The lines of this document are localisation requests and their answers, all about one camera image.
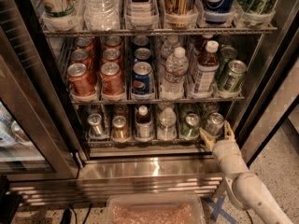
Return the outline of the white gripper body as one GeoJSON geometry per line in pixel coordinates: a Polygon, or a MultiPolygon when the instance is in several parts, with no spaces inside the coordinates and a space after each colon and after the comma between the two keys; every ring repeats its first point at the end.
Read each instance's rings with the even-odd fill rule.
{"type": "Polygon", "coordinates": [[[249,170],[235,141],[218,141],[212,148],[212,154],[222,172],[229,178],[235,179],[239,174],[249,170]]]}

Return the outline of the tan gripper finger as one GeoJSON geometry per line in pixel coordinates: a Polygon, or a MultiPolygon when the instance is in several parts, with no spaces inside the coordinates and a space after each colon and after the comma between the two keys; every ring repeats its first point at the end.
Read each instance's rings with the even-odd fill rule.
{"type": "Polygon", "coordinates": [[[235,134],[231,128],[230,123],[226,120],[224,121],[224,138],[226,140],[235,141],[235,134]]]}
{"type": "Polygon", "coordinates": [[[205,143],[206,150],[211,151],[216,144],[216,139],[213,136],[211,136],[203,128],[199,129],[199,133],[200,133],[201,139],[205,143]]]}

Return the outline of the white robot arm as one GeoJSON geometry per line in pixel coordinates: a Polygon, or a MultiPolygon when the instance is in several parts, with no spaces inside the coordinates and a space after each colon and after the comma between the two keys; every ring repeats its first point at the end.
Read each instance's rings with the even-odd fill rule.
{"type": "Polygon", "coordinates": [[[246,165],[227,120],[224,121],[224,138],[219,141],[203,128],[199,133],[224,173],[226,191],[235,208],[252,209],[264,224],[293,224],[260,177],[246,165]]]}

